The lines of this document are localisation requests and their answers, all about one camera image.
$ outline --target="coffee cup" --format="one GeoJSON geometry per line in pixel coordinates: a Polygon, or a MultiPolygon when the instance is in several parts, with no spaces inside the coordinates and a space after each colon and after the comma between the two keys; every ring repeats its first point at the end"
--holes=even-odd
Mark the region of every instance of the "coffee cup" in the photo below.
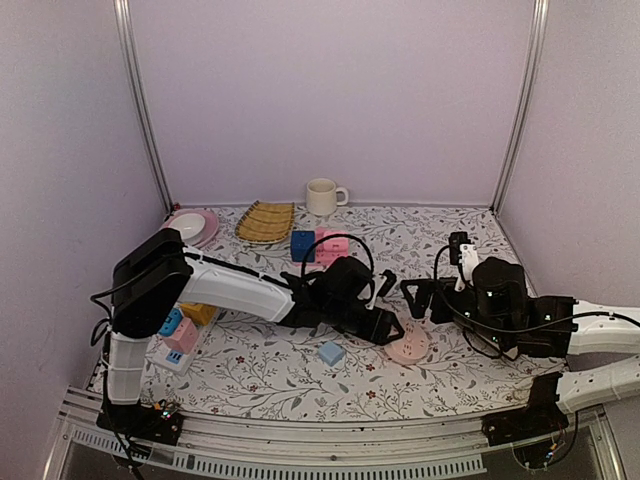
{"type": "Polygon", "coordinates": [[[307,210],[314,215],[331,215],[339,206],[349,202],[349,190],[338,187],[328,178],[316,178],[307,183],[307,210]],[[344,196],[338,201],[338,194],[344,196]]]}

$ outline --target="white power strip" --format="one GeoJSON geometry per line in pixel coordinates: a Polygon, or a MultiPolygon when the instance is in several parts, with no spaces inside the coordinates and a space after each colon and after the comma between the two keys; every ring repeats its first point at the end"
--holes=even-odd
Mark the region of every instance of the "white power strip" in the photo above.
{"type": "Polygon", "coordinates": [[[213,325],[216,323],[219,313],[220,309],[218,309],[208,325],[204,327],[196,325],[196,328],[198,329],[198,340],[190,353],[180,353],[175,350],[171,350],[164,342],[162,342],[156,350],[156,353],[149,358],[149,361],[179,376],[187,373],[187,370],[189,370],[189,367],[191,366],[191,362],[193,362],[193,359],[198,355],[198,350],[200,350],[204,340],[209,336],[209,332],[211,332],[213,325]]]}

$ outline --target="table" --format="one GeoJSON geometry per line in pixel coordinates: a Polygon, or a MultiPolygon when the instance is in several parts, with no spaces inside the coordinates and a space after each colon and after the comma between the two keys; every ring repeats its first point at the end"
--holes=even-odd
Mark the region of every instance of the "table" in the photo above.
{"type": "MultiPolygon", "coordinates": [[[[249,245],[234,236],[246,207],[213,209],[220,232],[204,250],[222,260],[271,275],[297,272],[288,242],[249,245]]],[[[370,247],[376,271],[389,268],[399,279],[430,276],[437,250],[451,232],[465,230],[481,259],[493,255],[516,262],[492,213],[481,208],[398,206],[342,207],[318,218],[296,208],[295,228],[327,227],[361,237],[370,247]]],[[[352,242],[354,256],[364,252],[352,242]]],[[[454,275],[442,265],[440,275],[454,275]]],[[[325,326],[289,329],[244,313],[222,312],[201,354],[183,377],[147,363],[143,401],[163,398],[193,413],[310,422],[425,419],[514,407],[526,403],[534,376],[566,368],[564,360],[490,360],[466,344],[453,325],[412,320],[396,286],[382,300],[401,321],[425,329],[430,347],[413,366],[393,363],[382,347],[343,336],[325,326]],[[346,351],[334,367],[317,349],[327,341],[346,351]]],[[[152,343],[151,355],[158,344],[152,343]]],[[[90,390],[100,392],[102,383],[90,390]]]]}

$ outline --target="yellow block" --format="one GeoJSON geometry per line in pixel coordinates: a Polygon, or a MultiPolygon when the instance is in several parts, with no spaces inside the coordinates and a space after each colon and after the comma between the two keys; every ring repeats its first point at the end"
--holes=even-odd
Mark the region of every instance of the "yellow block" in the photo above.
{"type": "Polygon", "coordinates": [[[189,317],[196,325],[209,325],[218,307],[202,303],[181,303],[180,310],[185,317],[189,317]]]}

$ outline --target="leaf pattern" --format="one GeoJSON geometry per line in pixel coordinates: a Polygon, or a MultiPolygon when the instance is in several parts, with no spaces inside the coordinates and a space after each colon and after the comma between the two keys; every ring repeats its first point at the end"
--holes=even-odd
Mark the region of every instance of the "leaf pattern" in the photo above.
{"type": "MultiPolygon", "coordinates": [[[[234,236],[244,208],[215,209],[220,232],[204,250],[210,255],[277,276],[297,273],[288,242],[249,245],[234,236]]],[[[361,237],[370,247],[376,271],[391,269],[400,279],[429,276],[437,250],[451,232],[466,230],[481,258],[515,256],[492,214],[477,208],[342,207],[319,218],[296,209],[296,229],[323,226],[361,237]]],[[[351,254],[365,259],[352,242],[351,254]]],[[[440,275],[455,275],[443,262],[440,275]]],[[[412,320],[396,285],[384,308],[424,328],[429,351],[416,365],[393,363],[384,349],[325,325],[288,329],[245,313],[223,311],[183,377],[148,364],[143,401],[167,399],[182,408],[245,418],[338,422],[431,418],[514,407],[526,403],[536,375],[566,368],[564,360],[521,357],[490,360],[473,352],[453,324],[412,320]],[[345,351],[333,367],[317,355],[333,341],[345,351]]],[[[149,354],[158,347],[152,342],[149,354]]],[[[89,388],[100,392],[102,382],[89,388]]]]}

